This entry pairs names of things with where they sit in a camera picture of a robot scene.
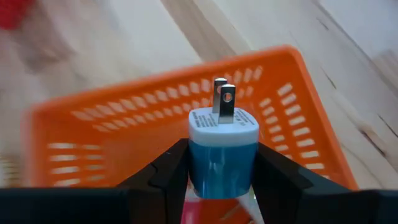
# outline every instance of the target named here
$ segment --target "red item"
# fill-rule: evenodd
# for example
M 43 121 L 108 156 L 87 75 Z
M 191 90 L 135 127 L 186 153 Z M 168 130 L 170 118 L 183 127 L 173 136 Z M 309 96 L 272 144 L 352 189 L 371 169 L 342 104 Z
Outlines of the red item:
M 15 29 L 24 18 L 34 0 L 0 0 L 0 27 Z

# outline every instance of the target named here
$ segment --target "light wood surface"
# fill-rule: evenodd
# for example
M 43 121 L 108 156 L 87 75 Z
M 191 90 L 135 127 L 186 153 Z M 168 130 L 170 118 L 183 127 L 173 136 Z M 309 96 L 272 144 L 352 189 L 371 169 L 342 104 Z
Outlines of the light wood surface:
M 32 103 L 290 44 L 305 59 L 359 187 L 398 188 L 398 98 L 380 78 L 380 71 L 317 2 L 39 2 L 36 7 L 54 21 L 48 29 L 58 35 L 65 52 L 55 54 L 59 60 L 46 60 L 32 68 L 21 57 L 25 53 L 19 50 L 15 33 L 0 32 L 3 153 L 23 158 L 19 122 Z

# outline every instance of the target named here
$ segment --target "orange basket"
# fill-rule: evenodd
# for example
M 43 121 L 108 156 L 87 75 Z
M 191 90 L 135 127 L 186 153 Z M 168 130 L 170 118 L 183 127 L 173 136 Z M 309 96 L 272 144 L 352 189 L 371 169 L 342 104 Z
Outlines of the orange basket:
M 260 124 L 260 142 L 356 189 L 300 53 L 279 47 L 109 88 L 57 98 L 32 113 L 35 187 L 115 186 L 180 138 L 188 113 L 211 105 L 213 80 L 236 85 L 236 106 Z

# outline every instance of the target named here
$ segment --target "white charger top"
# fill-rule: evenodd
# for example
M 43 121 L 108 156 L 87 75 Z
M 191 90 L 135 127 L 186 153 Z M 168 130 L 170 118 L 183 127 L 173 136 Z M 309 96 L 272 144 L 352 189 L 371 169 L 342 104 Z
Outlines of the white charger top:
M 233 147 L 258 142 L 259 124 L 248 112 L 234 109 L 233 123 L 218 124 L 218 113 L 199 108 L 189 113 L 190 139 L 202 146 Z

